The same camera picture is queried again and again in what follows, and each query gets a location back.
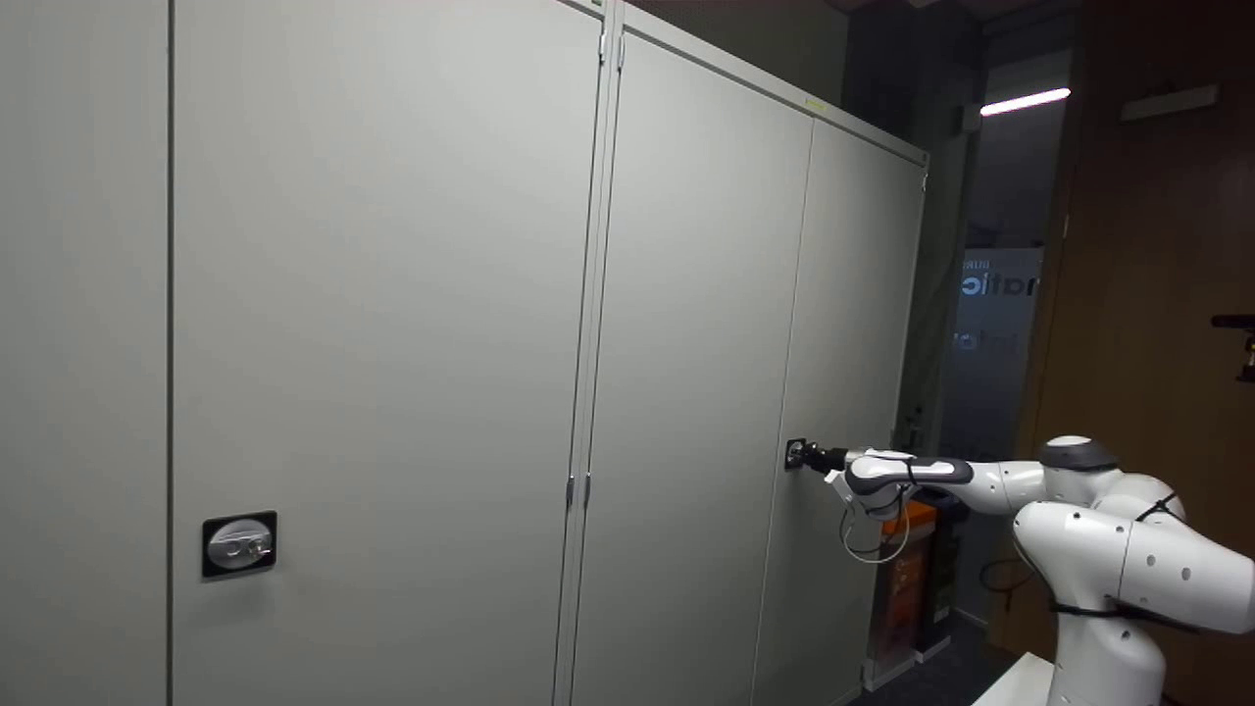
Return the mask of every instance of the ceiling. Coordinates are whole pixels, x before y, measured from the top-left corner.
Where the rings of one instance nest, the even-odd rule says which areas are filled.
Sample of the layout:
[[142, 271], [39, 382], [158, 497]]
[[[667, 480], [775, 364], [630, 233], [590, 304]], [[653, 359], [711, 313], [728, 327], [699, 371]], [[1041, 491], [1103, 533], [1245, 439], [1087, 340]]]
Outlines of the ceiling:
[[[866, 7], [873, 0], [831, 0], [831, 6], [843, 7], [843, 12], [857, 12], [857, 7]], [[907, 6], [912, 6], [912, 7], [955, 6], [955, 7], [971, 12], [975, 19], [990, 19], [990, 15], [1027, 7], [1036, 0], [907, 0]]]

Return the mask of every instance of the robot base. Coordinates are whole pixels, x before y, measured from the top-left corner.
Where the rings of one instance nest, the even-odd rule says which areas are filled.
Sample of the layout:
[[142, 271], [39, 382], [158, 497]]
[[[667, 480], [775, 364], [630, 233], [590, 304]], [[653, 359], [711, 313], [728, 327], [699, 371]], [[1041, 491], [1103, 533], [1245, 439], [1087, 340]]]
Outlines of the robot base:
[[1048, 706], [1053, 662], [1023, 652], [971, 706]]

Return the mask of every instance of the cabinet door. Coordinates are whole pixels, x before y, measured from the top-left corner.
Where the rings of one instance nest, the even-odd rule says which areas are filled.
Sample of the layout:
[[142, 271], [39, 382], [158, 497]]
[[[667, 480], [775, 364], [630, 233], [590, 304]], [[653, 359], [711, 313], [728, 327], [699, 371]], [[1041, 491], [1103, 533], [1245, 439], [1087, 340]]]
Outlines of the cabinet door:
[[626, 38], [580, 706], [751, 697], [806, 121]]
[[163, 704], [163, 0], [0, 0], [0, 704]]
[[[779, 442], [892, 437], [918, 218], [912, 161], [814, 121]], [[762, 704], [847, 704], [873, 575], [843, 559], [831, 487], [775, 476], [773, 496]]]
[[[175, 6], [175, 706], [548, 704], [594, 35]], [[203, 582], [254, 509], [279, 565]]]

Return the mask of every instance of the white robotic arm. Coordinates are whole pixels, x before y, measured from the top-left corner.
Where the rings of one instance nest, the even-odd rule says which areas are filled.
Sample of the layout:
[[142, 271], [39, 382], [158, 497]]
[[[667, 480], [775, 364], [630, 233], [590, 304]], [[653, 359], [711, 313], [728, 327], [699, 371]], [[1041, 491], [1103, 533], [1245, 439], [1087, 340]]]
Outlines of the white robotic arm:
[[1015, 544], [1052, 586], [1058, 612], [1053, 670], [1037, 704], [1158, 706], [1163, 661], [1133, 616], [1255, 633], [1249, 559], [1188, 529], [1179, 497], [1160, 480], [1116, 473], [1082, 437], [1052, 439], [1037, 463], [822, 450], [805, 439], [786, 442], [784, 463], [819, 473], [837, 497], [862, 508], [946, 491], [975, 514], [1015, 514]]

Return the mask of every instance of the ceiling light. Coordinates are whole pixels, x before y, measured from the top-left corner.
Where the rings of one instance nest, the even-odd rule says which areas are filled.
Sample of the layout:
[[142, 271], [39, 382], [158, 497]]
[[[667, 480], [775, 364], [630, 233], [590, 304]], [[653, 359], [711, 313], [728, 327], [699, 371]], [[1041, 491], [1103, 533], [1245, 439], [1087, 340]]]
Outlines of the ceiling light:
[[1037, 92], [1037, 96], [1018, 96], [1018, 99], [986, 104], [986, 106], [979, 112], [979, 120], [1018, 113], [1018, 112], [1067, 104], [1067, 96], [1070, 96], [1070, 92], [1058, 86], [1058, 92]]

